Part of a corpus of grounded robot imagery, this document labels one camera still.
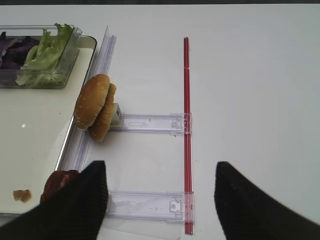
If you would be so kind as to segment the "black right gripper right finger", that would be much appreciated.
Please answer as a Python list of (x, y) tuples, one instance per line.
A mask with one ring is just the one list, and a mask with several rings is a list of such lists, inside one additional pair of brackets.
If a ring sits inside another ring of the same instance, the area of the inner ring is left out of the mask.
[(214, 202), (228, 240), (318, 240), (320, 226), (259, 189), (230, 163), (218, 162)]

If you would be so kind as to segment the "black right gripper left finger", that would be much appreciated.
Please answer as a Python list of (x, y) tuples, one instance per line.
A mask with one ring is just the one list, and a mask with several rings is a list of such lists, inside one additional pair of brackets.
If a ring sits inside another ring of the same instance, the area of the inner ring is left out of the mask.
[(105, 162), (90, 163), (45, 202), (0, 228), (2, 240), (95, 240), (109, 192)]

